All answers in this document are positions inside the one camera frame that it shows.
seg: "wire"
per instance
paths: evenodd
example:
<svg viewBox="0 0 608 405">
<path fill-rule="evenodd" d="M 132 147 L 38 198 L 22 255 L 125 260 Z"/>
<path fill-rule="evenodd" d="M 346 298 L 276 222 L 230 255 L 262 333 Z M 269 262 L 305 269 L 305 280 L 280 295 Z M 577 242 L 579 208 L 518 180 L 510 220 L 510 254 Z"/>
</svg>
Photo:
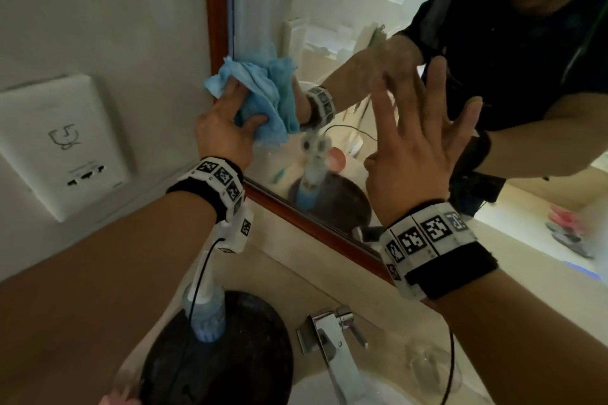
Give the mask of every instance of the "wire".
<svg viewBox="0 0 608 405">
<path fill-rule="evenodd" d="M 370 135 L 369 133 L 364 132 L 363 130 L 358 129 L 357 127 L 354 127 L 353 125 L 344 125 L 344 124 L 336 124 L 336 125 L 331 125 L 330 127 L 327 127 L 325 129 L 325 131 L 323 132 L 323 136 L 325 136 L 325 133 L 329 132 L 332 128 L 334 127 L 348 127 L 348 128 L 352 128 L 354 130 L 357 130 L 360 133 L 366 134 L 367 136 L 369 136 L 371 139 L 373 139 L 374 141 L 378 141 L 376 138 L 374 138 L 372 135 Z"/>
<path fill-rule="evenodd" d="M 452 332 L 452 330 L 450 329 L 450 351 L 451 351 L 451 355 L 450 355 L 450 374 L 447 377 L 447 386 L 446 386 L 446 392 L 445 394 L 443 394 L 443 399 L 441 401 L 441 405 L 446 405 L 447 399 L 450 397 L 450 392 L 452 391 L 452 382 L 453 382 L 453 378 L 454 378 L 454 367 L 455 367 L 455 363 L 456 363 L 456 354 L 454 352 L 454 333 Z"/>
<path fill-rule="evenodd" d="M 205 268 L 207 267 L 207 263 L 209 262 L 209 258 L 211 257 L 211 252 L 213 251 L 213 249 L 219 242 L 222 242 L 224 240 L 225 240 L 224 238 L 219 238 L 218 240 L 213 242 L 213 245 L 211 246 L 211 248 L 209 248 L 209 253 L 207 253 L 205 262 L 202 264 L 201 275 L 198 276 L 198 281 L 196 282 L 196 288 L 194 289 L 194 296 L 192 297 L 192 306 L 190 306 L 190 313 L 188 314 L 188 327 L 189 328 L 192 326 L 192 315 L 194 313 L 194 303 L 196 302 L 196 295 L 198 294 L 198 289 L 201 286 L 202 275 L 205 273 Z M 186 356 L 186 350 L 188 349 L 189 342 L 190 342 L 190 337 L 188 336 L 186 338 L 186 341 L 184 341 L 184 347 L 182 348 L 182 353 L 179 356 L 178 368 L 175 370 L 175 373 L 173 373 L 173 378 L 171 379 L 171 384 L 169 386 L 169 389 L 167 390 L 167 395 L 165 396 L 163 403 L 168 403 L 168 400 L 171 397 L 173 387 L 175 386 L 175 381 L 177 381 L 179 372 L 181 371 L 182 365 L 184 363 L 184 357 Z"/>
</svg>

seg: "wooden mirror frame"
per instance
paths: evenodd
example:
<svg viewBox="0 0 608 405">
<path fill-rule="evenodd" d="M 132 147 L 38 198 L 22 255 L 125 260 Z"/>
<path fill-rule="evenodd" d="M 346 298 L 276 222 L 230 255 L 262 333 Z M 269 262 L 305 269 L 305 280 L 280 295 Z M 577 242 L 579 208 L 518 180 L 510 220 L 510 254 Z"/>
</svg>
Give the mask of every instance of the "wooden mirror frame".
<svg viewBox="0 0 608 405">
<path fill-rule="evenodd" d="M 224 64 L 224 57 L 230 55 L 229 40 L 229 0 L 207 0 L 207 25 L 209 28 L 209 51 L 211 58 L 211 73 L 217 74 Z M 393 283 L 389 272 L 379 258 L 371 255 L 362 246 L 357 246 L 320 222 L 301 214 L 295 206 L 291 206 L 278 196 L 265 192 L 258 184 L 245 179 L 247 196 L 275 215 L 283 218 L 303 232 L 323 242 L 341 255 L 357 263 L 359 266 Z"/>
</svg>

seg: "chrome faucet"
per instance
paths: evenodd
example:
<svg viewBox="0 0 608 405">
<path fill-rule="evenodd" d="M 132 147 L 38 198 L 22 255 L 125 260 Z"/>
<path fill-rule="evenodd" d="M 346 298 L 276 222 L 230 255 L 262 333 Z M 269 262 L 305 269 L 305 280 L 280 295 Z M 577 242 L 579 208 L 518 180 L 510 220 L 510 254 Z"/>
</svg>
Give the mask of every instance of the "chrome faucet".
<svg viewBox="0 0 608 405">
<path fill-rule="evenodd" d="M 304 355 L 321 349 L 341 405 L 355 403 L 366 392 L 361 373 L 342 334 L 347 328 L 353 332 L 359 344 L 367 349 L 367 341 L 355 324 L 353 311 L 348 306 L 340 306 L 336 311 L 325 309 L 309 315 L 296 330 Z"/>
</svg>

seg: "outlet plate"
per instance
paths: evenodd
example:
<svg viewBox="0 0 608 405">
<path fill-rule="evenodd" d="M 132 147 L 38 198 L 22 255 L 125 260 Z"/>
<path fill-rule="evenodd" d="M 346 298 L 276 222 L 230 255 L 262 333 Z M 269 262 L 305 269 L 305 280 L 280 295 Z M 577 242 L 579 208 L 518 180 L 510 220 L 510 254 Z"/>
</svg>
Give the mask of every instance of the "outlet plate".
<svg viewBox="0 0 608 405">
<path fill-rule="evenodd" d="M 0 153 L 58 221 L 130 178 L 95 83 L 82 74 L 0 93 Z"/>
</svg>

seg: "towel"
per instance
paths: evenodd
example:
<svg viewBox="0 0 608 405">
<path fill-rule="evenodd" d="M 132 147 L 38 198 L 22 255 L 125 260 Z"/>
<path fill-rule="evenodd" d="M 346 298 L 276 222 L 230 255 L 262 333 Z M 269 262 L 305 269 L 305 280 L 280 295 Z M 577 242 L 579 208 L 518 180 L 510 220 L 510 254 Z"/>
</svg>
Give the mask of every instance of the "towel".
<svg viewBox="0 0 608 405">
<path fill-rule="evenodd" d="M 274 52 L 265 59 L 244 62 L 224 58 L 224 65 L 216 76 L 205 81 L 205 86 L 216 98 L 224 92 L 226 82 L 234 76 L 249 89 L 243 106 L 235 117 L 235 124 L 242 127 L 247 119 L 256 114 L 268 117 L 268 122 L 255 131 L 254 140 L 269 146 L 287 142 L 288 134 L 298 133 L 300 124 L 295 117 L 295 97 L 291 76 L 295 68 L 291 58 L 277 58 Z"/>
</svg>

